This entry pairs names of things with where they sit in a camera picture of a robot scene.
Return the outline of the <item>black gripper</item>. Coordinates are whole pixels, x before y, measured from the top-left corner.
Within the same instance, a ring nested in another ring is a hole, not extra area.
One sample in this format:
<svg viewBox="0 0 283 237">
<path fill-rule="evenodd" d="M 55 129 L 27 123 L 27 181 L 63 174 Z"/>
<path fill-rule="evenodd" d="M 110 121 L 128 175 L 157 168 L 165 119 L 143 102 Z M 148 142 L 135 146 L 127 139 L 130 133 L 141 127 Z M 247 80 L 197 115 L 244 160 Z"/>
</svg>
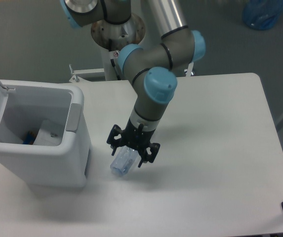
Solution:
<svg viewBox="0 0 283 237">
<path fill-rule="evenodd" d="M 154 132 L 155 130 L 144 131 L 135 127 L 130 119 L 124 130 L 114 124 L 107 138 L 107 144 L 112 149 L 111 155 L 114 156 L 117 148 L 128 146 L 137 150 L 141 157 L 138 167 L 141 167 L 143 163 L 153 163 L 161 147 L 159 143 L 151 143 Z"/>
</svg>

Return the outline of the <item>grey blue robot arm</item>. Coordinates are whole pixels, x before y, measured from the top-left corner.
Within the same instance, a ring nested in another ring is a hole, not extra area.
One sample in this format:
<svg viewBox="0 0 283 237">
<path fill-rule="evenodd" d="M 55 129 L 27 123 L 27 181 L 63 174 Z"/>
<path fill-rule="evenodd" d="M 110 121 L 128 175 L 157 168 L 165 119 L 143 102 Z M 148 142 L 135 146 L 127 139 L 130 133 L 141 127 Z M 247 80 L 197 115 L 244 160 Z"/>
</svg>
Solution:
<svg viewBox="0 0 283 237">
<path fill-rule="evenodd" d="M 137 99 L 121 129 L 114 125 L 107 143 L 115 151 L 129 147 L 141 163 L 153 163 L 160 149 L 151 138 L 177 87 L 173 69 L 200 60 L 206 51 L 203 36 L 188 28 L 179 1 L 151 0 L 161 43 L 149 50 L 137 42 L 137 26 L 128 0 L 63 0 L 62 9 L 71 26 L 101 23 L 101 39 L 109 51 L 118 51 L 117 64 Z"/>
</svg>

